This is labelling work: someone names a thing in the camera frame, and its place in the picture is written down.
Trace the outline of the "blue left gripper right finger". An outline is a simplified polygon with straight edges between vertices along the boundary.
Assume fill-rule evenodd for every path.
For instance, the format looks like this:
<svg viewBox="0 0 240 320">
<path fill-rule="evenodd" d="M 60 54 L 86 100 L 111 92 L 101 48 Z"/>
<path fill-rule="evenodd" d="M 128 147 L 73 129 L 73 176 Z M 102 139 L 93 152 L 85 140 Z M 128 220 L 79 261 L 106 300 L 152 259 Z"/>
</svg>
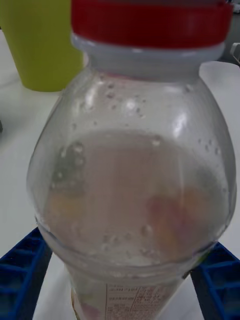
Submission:
<svg viewBox="0 0 240 320">
<path fill-rule="evenodd" d="M 205 320 L 240 320 L 240 260 L 221 243 L 190 272 Z"/>
</svg>

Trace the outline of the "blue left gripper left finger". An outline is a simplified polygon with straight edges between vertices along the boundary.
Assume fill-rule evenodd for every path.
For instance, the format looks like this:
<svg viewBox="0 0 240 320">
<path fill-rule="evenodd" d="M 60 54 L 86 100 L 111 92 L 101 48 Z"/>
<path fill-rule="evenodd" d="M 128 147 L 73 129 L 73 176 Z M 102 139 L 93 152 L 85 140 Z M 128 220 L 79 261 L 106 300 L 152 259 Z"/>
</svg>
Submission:
<svg viewBox="0 0 240 320">
<path fill-rule="evenodd" d="M 52 250 L 35 228 L 0 259 L 0 319 L 31 320 Z"/>
</svg>

